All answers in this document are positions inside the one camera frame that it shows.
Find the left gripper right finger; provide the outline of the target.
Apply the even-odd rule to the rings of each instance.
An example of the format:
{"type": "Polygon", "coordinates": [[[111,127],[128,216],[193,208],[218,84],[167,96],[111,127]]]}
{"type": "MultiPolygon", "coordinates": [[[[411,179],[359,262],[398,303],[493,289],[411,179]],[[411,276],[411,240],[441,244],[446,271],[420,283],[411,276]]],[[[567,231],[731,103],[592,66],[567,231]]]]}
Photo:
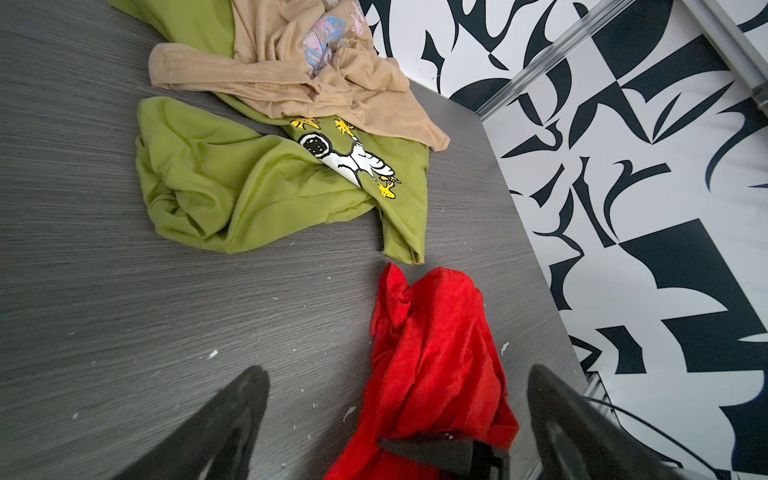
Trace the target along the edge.
{"type": "Polygon", "coordinates": [[[527,400],[542,479],[680,477],[546,366],[531,368],[527,400]]]}

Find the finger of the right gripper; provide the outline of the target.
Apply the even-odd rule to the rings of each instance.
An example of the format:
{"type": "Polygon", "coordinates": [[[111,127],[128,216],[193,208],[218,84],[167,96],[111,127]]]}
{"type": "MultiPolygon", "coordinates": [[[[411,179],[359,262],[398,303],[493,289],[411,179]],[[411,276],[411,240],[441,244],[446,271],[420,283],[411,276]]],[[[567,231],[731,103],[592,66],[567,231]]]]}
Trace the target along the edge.
{"type": "Polygon", "coordinates": [[[410,439],[380,439],[385,451],[436,468],[447,479],[508,479],[509,452],[469,437],[441,434],[410,439]]]}

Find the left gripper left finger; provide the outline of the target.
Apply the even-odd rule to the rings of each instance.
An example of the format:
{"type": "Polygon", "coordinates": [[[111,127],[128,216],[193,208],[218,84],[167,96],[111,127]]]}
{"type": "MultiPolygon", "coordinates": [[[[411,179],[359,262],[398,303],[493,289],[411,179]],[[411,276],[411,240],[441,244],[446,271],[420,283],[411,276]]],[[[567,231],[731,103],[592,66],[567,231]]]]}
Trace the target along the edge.
{"type": "Polygon", "coordinates": [[[250,366],[117,479],[246,479],[270,379],[250,366]]]}

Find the red cloth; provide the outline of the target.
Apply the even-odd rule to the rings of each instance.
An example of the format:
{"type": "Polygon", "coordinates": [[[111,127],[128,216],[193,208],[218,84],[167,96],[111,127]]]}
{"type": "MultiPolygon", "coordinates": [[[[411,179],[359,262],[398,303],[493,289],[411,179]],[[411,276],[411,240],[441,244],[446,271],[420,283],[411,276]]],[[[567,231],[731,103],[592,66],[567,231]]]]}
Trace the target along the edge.
{"type": "Polygon", "coordinates": [[[370,326],[372,373],[358,426],[329,479],[437,479],[437,469],[393,455],[381,439],[474,438],[509,449],[520,425],[472,279],[435,268],[409,283],[394,264],[382,272],[370,326]]]}

